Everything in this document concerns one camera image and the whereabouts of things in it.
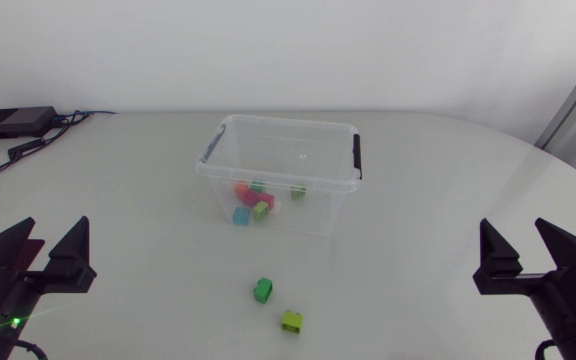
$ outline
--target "clear plastic storage box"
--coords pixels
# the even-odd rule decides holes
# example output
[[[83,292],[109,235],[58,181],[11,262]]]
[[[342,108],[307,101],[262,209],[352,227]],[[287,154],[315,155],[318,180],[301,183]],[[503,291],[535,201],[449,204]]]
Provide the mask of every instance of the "clear plastic storage box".
[[[230,222],[328,236],[359,188],[359,134],[347,124],[230,115],[195,169]]]

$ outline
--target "white table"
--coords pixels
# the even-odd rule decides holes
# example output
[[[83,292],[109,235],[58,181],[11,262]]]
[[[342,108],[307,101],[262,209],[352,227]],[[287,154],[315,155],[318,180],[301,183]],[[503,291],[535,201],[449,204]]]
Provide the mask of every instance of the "white table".
[[[0,174],[0,231],[31,216],[47,240],[32,268],[87,215],[99,273],[88,294],[44,296],[22,339],[51,360],[492,360],[531,359],[549,338],[528,298],[479,295],[478,224],[526,272],[554,269],[533,222],[576,234],[574,169],[448,118],[266,113],[356,125],[364,180],[330,238],[236,227],[193,170],[225,115],[95,115]],[[0,140],[0,162],[25,141]],[[286,309],[304,314],[301,335],[280,329]]]

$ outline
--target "green light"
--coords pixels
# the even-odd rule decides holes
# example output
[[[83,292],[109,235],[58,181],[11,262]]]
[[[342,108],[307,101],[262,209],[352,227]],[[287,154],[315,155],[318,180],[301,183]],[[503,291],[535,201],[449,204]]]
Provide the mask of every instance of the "green light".
[[[19,326],[19,324],[21,324],[21,319],[20,318],[14,318],[14,319],[12,319],[12,323],[10,324],[10,327],[12,327],[13,329],[16,329],[17,326]]]

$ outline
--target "toy block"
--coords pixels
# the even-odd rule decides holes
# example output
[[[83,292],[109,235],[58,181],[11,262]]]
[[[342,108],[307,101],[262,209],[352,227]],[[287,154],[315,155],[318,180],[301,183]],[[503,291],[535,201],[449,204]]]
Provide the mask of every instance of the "toy block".
[[[264,192],[266,191],[266,185],[264,185],[263,181],[255,180],[250,185],[250,190],[256,192]]]
[[[252,208],[252,215],[255,217],[255,220],[257,221],[262,221],[263,219],[265,219],[266,216],[268,216],[269,212],[270,208],[268,206],[268,203],[265,201],[258,202],[257,205],[255,205],[255,207]]]
[[[293,313],[290,310],[284,312],[284,316],[281,319],[281,328],[299,334],[301,332],[301,325],[304,322],[304,317],[300,313]]]
[[[272,281],[270,279],[261,278],[257,281],[257,287],[253,291],[255,294],[255,300],[265,304],[272,293]]]
[[[232,222],[237,225],[248,225],[250,221],[250,209],[238,207],[232,214]]]
[[[235,185],[235,192],[237,193],[237,196],[241,199],[244,194],[248,191],[248,184],[246,184],[246,182],[244,181],[240,181],[237,183],[237,185]]]
[[[299,183],[290,188],[290,198],[298,200],[306,196],[306,185]]]
[[[248,191],[246,191],[244,196],[242,196],[241,201],[243,201],[244,204],[246,204],[250,207],[253,207],[253,206],[257,205],[257,203],[261,200],[259,199],[258,193],[248,189]]]
[[[268,193],[261,193],[261,194],[259,194],[259,199],[261,199],[261,201],[267,202],[270,210],[272,210],[272,208],[275,207],[275,197],[274,196],[272,196]]]

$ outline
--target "green toy block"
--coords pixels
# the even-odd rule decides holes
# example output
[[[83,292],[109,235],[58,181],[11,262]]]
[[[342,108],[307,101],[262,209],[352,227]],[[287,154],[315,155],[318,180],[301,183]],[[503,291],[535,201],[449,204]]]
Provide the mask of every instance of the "green toy block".
[[[264,192],[266,191],[266,185],[263,181],[255,180],[250,184],[250,190],[256,192]]]
[[[290,198],[293,200],[299,200],[306,196],[306,185],[297,184],[290,188]]]
[[[254,208],[252,208],[252,214],[255,217],[255,220],[257,221],[262,221],[263,219],[266,218],[266,216],[268,216],[268,213],[270,212],[270,207],[268,206],[268,203],[265,201],[260,201],[257,203],[257,205],[255,205]]]
[[[270,279],[261,278],[257,281],[257,287],[253,291],[253,294],[255,294],[255,300],[265,304],[268,301],[271,292],[272,281]]]
[[[299,334],[301,332],[301,324],[304,322],[304,316],[300,313],[293,313],[290,310],[284,312],[284,317],[281,319],[281,328]]]

